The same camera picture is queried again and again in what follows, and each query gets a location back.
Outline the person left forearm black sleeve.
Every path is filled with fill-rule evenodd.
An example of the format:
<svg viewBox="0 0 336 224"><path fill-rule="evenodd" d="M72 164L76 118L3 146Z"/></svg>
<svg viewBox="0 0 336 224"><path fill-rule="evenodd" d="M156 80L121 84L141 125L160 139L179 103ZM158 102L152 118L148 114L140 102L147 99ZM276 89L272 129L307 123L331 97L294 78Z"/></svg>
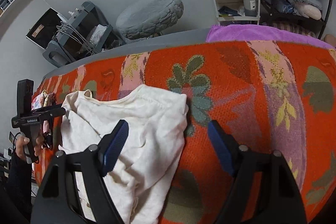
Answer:
<svg viewBox="0 0 336 224"><path fill-rule="evenodd" d="M19 223L31 221L31 174L31 165L13 153L5 191Z"/></svg>

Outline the person left hand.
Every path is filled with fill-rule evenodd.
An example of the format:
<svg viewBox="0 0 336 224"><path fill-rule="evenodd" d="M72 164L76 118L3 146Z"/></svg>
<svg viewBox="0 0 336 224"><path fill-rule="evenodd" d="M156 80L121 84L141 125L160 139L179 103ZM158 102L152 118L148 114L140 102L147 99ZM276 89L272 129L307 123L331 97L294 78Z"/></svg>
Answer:
<svg viewBox="0 0 336 224"><path fill-rule="evenodd" d="M26 156L24 154L24 146L28 145L29 142L30 142L29 138L19 136L17 138L16 143L15 143L15 153L17 154L19 159L21 159L23 161L26 161ZM44 142L43 135L39 135L36 138L36 145L34 147L35 156L39 156L41 154L42 149L43 149L43 142Z"/></svg>

